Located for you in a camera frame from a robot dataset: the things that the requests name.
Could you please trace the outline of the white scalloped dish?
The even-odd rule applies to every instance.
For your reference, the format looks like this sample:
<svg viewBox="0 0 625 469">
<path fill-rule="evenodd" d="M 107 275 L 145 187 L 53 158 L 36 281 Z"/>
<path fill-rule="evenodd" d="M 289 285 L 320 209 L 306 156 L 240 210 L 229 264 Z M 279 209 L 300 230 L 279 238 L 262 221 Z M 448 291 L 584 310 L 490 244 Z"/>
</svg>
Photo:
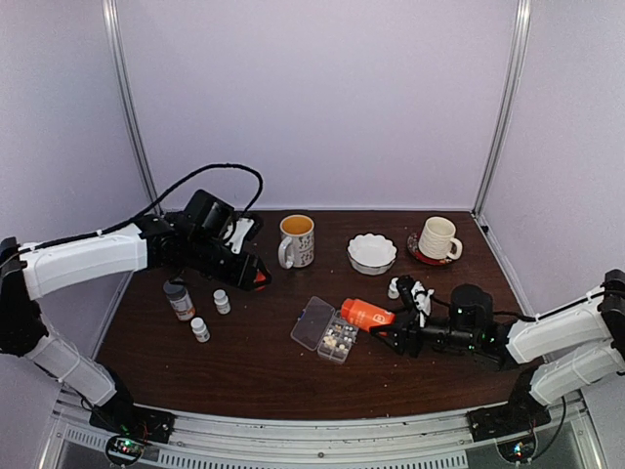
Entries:
<svg viewBox="0 0 625 469">
<path fill-rule="evenodd" d="M 381 234 L 358 234 L 349 241 L 347 253 L 354 270 L 367 276 L 379 276 L 395 263 L 397 248 Z"/>
</svg>

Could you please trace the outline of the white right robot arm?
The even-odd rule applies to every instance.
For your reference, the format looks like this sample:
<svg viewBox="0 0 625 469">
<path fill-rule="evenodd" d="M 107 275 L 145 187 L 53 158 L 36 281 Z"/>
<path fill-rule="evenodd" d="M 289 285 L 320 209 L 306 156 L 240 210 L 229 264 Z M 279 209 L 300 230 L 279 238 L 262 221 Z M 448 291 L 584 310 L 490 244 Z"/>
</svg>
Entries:
<svg viewBox="0 0 625 469">
<path fill-rule="evenodd" d="M 511 314 L 497 321 L 492 296 L 480 287 L 456 286 L 444 318 L 428 312 L 432 291 L 419 290 L 415 280 L 396 282 L 402 311 L 388 324 L 368 332 L 397 354 L 416 358 L 424 346 L 441 352 L 468 353 L 495 371 L 559 353 L 553 362 L 538 365 L 521 377 L 521 394 L 501 409 L 507 430 L 522 430 L 538 414 L 539 406 L 624 371 L 624 273 L 614 269 L 581 298 L 537 317 Z"/>
</svg>

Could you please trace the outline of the small white pill bottle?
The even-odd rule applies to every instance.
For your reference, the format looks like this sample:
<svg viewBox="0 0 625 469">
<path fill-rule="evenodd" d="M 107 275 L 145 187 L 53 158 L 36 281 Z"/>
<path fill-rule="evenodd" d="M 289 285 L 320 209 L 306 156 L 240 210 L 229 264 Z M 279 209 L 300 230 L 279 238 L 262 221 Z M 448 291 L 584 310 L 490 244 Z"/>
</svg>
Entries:
<svg viewBox="0 0 625 469">
<path fill-rule="evenodd" d="M 210 340 L 210 331 L 202 318 L 193 318 L 190 322 L 190 326 L 196 340 L 199 343 L 206 343 Z"/>
</svg>

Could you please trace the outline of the orange pill bottle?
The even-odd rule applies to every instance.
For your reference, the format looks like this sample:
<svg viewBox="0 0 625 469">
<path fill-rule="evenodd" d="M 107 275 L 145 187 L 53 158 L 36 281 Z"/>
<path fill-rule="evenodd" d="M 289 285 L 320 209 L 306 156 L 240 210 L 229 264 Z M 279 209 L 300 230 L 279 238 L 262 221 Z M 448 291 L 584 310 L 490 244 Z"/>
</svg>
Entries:
<svg viewBox="0 0 625 469">
<path fill-rule="evenodd" d="M 372 327 L 392 324 L 396 315 L 360 299 L 346 299 L 340 309 L 347 323 L 369 332 Z"/>
</svg>

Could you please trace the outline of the grey-capped orange label bottle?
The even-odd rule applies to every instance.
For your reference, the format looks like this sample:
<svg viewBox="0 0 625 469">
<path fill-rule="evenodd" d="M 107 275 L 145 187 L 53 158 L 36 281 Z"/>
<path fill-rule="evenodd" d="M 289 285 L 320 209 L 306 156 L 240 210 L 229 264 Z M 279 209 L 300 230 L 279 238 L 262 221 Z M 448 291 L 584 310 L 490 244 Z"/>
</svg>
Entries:
<svg viewBox="0 0 625 469">
<path fill-rule="evenodd" d="M 194 319 L 195 307 L 187 287 L 180 279 L 166 280 L 162 289 L 179 321 Z"/>
</svg>

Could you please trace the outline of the white pills in organizer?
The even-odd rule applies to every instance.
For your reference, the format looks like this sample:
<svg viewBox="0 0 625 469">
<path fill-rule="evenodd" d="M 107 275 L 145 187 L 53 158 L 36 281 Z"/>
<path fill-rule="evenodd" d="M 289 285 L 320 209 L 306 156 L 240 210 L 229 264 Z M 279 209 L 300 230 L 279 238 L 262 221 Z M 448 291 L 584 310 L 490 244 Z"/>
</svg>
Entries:
<svg viewBox="0 0 625 469">
<path fill-rule="evenodd" d="M 352 345 L 350 337 L 326 335 L 322 339 L 322 346 L 330 353 L 346 354 Z"/>
</svg>

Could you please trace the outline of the yellow-lined patterned mug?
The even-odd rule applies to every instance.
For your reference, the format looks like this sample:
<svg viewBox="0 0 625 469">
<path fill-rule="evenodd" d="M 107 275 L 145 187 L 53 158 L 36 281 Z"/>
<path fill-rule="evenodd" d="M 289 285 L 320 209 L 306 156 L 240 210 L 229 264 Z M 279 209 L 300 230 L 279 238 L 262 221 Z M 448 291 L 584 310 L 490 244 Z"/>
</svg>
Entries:
<svg viewBox="0 0 625 469">
<path fill-rule="evenodd" d="M 314 221 L 302 214 L 289 215 L 279 224 L 281 241 L 277 249 L 282 269 L 303 269 L 314 260 Z"/>
</svg>

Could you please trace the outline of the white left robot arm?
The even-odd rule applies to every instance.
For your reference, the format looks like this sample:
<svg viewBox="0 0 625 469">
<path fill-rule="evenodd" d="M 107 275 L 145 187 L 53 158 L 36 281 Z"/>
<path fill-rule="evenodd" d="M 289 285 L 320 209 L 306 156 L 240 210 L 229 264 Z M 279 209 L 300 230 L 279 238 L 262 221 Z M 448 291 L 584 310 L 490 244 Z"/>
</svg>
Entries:
<svg viewBox="0 0 625 469">
<path fill-rule="evenodd" d="M 102 406 L 104 420 L 118 433 L 130 434 L 140 426 L 139 410 L 121 398 L 110 371 L 53 327 L 41 300 L 159 268 L 193 270 L 234 288 L 258 290 L 271 282 L 271 274 L 244 245 L 262 226 L 259 216 L 237 212 L 199 190 L 182 211 L 146 212 L 118 228 L 40 243 L 8 237 L 1 242 L 1 351 L 34 362 Z"/>
</svg>

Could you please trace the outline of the red saucer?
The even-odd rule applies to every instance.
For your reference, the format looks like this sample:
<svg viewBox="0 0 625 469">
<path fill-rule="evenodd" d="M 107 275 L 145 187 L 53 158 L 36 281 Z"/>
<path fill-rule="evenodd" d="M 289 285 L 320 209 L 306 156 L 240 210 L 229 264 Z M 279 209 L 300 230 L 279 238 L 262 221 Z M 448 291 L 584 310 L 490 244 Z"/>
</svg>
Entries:
<svg viewBox="0 0 625 469">
<path fill-rule="evenodd" d="M 423 254 L 418 245 L 419 236 L 419 232 L 413 232 L 408 236 L 406 240 L 406 249 L 411 257 L 425 265 L 434 267 L 442 267 L 454 263 L 454 260 L 448 257 L 445 257 L 443 259 L 433 259 Z"/>
</svg>

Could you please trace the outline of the aluminium frame post left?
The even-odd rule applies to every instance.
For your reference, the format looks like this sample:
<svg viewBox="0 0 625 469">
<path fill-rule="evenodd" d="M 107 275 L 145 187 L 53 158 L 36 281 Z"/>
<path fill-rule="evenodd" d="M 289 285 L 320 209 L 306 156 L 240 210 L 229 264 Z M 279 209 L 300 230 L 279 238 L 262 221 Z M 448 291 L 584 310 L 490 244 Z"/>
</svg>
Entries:
<svg viewBox="0 0 625 469">
<path fill-rule="evenodd" d="M 131 82 L 128 74 L 119 22 L 118 5 L 115 0 L 103 0 L 102 7 L 104 14 L 104 28 L 112 55 L 113 67 L 123 108 L 124 121 L 130 139 L 132 154 L 136 161 L 140 181 L 146 193 L 147 199 L 149 202 L 155 202 L 158 198 L 158 193 L 147 160 L 145 145 L 132 95 Z"/>
</svg>

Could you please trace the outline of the aluminium frame post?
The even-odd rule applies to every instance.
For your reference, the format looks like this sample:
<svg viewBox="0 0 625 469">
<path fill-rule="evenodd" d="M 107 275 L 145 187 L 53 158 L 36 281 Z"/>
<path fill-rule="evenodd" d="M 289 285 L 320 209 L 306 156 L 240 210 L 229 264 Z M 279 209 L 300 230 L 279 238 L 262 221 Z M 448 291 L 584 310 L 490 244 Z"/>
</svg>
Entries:
<svg viewBox="0 0 625 469">
<path fill-rule="evenodd" d="M 477 220 L 483 218 L 487 198 L 494 182 L 497 166 L 503 152 L 507 131 L 511 122 L 515 97 L 519 89 L 526 56 L 531 25 L 531 12 L 532 2 L 530 0 L 519 0 L 517 2 L 502 97 L 487 160 L 479 184 L 478 194 L 472 210 L 472 215 Z"/>
<path fill-rule="evenodd" d="M 113 67 L 123 108 L 124 121 L 130 139 L 132 154 L 136 161 L 140 181 L 146 193 L 147 199 L 149 202 L 155 202 L 158 198 L 158 193 L 147 160 L 145 145 L 132 95 L 131 82 L 128 74 L 119 22 L 118 5 L 115 0 L 103 0 L 102 7 L 104 14 L 104 28 L 112 55 Z"/>
</svg>

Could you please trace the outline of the orange bottle cap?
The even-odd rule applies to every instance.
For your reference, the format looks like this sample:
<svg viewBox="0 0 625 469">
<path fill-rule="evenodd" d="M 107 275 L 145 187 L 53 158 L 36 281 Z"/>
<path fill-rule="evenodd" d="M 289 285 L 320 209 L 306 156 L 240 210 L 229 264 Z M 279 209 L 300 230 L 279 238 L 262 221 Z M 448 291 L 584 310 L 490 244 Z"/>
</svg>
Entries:
<svg viewBox="0 0 625 469">
<path fill-rule="evenodd" d="M 264 274 L 261 271 L 256 273 L 256 277 L 254 279 L 253 287 L 255 290 L 261 290 L 265 288 L 267 285 L 271 283 L 271 275 Z"/>
</svg>

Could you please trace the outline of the clear plastic pill organizer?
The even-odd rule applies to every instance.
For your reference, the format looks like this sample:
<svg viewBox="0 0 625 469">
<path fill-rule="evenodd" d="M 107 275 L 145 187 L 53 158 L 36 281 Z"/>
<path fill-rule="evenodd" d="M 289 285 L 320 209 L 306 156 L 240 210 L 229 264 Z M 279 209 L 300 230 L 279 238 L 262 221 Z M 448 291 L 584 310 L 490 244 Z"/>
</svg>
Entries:
<svg viewBox="0 0 625 469">
<path fill-rule="evenodd" d="M 299 314 L 290 337 L 305 349 L 334 363 L 343 364 L 356 343 L 359 328 L 341 318 L 340 313 L 324 300 L 313 296 Z M 330 353 L 322 346 L 326 335 L 350 337 L 352 345 L 346 354 Z"/>
</svg>

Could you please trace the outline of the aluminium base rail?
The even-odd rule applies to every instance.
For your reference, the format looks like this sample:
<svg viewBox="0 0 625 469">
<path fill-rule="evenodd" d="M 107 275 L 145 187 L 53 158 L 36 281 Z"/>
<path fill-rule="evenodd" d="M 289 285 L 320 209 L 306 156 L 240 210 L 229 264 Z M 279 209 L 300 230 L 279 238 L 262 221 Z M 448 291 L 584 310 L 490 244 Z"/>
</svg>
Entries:
<svg viewBox="0 0 625 469">
<path fill-rule="evenodd" d="M 128 468 L 607 468 L 580 393 L 550 408 L 552 422 L 532 434 L 476 441 L 469 409 L 351 420 L 225 417 L 139 405 L 174 415 L 168 443 L 152 443 Z M 60 391 L 34 468 L 116 468 L 104 455 L 113 433 L 89 424 L 73 391 Z M 512 440 L 534 436 L 539 457 L 509 462 Z"/>
</svg>

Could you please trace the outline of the aluminium frame post right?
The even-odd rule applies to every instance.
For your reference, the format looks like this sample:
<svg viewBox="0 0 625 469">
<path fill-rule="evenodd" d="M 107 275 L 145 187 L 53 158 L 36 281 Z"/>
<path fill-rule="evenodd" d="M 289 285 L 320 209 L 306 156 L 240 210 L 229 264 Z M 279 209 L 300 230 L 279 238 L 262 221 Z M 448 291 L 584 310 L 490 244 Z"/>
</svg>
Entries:
<svg viewBox="0 0 625 469">
<path fill-rule="evenodd" d="M 526 56 L 531 25 L 531 12 L 532 2 L 530 0 L 519 0 L 517 2 L 502 97 L 487 160 L 479 184 L 478 194 L 472 210 L 472 215 L 477 220 L 483 218 L 487 198 L 494 182 L 497 166 L 503 152 L 507 131 L 511 122 L 515 97 L 519 89 Z"/>
</svg>

